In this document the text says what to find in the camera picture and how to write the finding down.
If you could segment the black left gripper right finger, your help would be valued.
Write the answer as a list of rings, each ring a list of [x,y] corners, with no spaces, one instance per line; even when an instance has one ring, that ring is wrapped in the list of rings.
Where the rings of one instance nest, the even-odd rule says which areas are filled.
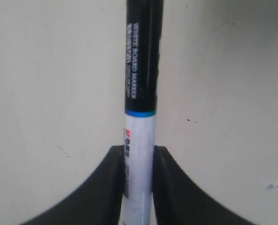
[[[198,187],[164,146],[155,146],[153,199],[159,225],[250,225]]]

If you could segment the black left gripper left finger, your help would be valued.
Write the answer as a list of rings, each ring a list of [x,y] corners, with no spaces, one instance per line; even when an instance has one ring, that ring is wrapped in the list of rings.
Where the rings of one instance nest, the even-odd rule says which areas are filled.
[[[94,172],[69,196],[27,225],[116,225],[124,191],[122,146],[112,146]]]

